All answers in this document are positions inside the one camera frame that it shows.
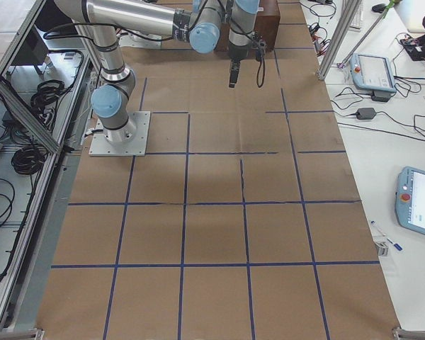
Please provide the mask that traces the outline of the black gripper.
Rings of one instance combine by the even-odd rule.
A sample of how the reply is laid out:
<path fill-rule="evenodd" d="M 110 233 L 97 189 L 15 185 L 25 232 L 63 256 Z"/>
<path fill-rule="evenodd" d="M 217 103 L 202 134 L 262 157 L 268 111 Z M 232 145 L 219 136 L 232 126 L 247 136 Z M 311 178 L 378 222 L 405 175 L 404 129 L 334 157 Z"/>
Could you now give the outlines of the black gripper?
<path fill-rule="evenodd" d="M 248 57 L 251 46 L 252 41 L 249 33 L 230 33 L 228 35 L 227 53 L 231 60 L 229 67 L 229 88 L 236 86 L 239 77 L 240 62 Z"/>

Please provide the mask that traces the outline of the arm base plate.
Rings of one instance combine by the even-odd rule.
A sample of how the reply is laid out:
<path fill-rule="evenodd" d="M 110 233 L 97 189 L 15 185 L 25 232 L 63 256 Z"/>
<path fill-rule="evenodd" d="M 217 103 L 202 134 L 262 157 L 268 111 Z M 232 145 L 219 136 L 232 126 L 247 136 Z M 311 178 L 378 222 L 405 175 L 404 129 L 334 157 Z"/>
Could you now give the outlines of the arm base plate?
<path fill-rule="evenodd" d="M 149 111 L 128 113 L 127 125 L 120 130 L 108 130 L 100 119 L 93 134 L 89 155 L 92 157 L 128 157 L 146 154 L 147 139 L 151 120 Z"/>

